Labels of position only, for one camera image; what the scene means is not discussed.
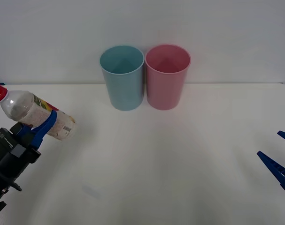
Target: white table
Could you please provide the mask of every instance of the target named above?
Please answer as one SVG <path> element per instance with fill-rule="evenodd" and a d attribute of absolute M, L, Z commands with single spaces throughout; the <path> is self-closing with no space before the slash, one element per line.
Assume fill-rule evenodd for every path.
<path fill-rule="evenodd" d="M 256 155 L 285 166 L 285 85 L 187 84 L 158 111 L 121 112 L 105 85 L 8 85 L 76 118 L 3 198 L 0 225 L 285 225 L 285 191 Z M 14 124 L 0 107 L 0 127 Z"/>

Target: plastic cup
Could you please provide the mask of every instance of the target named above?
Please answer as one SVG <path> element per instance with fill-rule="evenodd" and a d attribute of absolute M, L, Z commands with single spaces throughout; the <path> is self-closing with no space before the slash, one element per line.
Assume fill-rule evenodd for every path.
<path fill-rule="evenodd" d="M 149 104 L 159 110 L 180 101 L 191 57 L 177 45 L 159 45 L 146 54 L 146 92 Z"/>
<path fill-rule="evenodd" d="M 119 110 L 137 108 L 143 100 L 144 55 L 137 48 L 120 45 L 100 57 L 111 104 Z"/>

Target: bottle label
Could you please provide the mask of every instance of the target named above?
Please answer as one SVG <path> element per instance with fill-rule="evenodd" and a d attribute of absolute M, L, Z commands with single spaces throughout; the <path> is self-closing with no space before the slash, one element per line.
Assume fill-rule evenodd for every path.
<path fill-rule="evenodd" d="M 61 110 L 58 110 L 48 102 L 38 98 L 35 95 L 34 102 L 35 104 L 33 104 L 28 114 L 19 122 L 35 128 L 46 121 L 51 111 L 55 110 L 57 112 L 57 120 L 47 134 L 59 140 L 67 138 L 72 129 L 75 127 L 75 120 L 71 116 L 65 114 Z"/>

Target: clear plastic bottle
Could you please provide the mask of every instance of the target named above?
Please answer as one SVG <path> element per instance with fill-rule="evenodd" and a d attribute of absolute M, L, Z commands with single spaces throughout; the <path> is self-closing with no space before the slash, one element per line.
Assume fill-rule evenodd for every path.
<path fill-rule="evenodd" d="M 51 111 L 56 110 L 57 120 L 47 134 L 59 140 L 71 137 L 76 130 L 76 122 L 71 116 L 28 91 L 8 91 L 0 86 L 0 105 L 10 119 L 33 128 L 41 125 Z"/>

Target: robotic arm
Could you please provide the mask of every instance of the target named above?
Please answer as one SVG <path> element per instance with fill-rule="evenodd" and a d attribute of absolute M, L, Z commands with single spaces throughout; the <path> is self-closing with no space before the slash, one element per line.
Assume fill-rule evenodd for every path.
<path fill-rule="evenodd" d="M 35 129 L 22 123 L 16 123 L 9 132 L 0 129 L 0 199 L 10 187 L 21 191 L 15 180 L 41 153 L 38 151 L 43 137 L 52 128 L 57 119 L 53 110 L 47 120 Z M 6 206 L 0 201 L 0 212 Z"/>

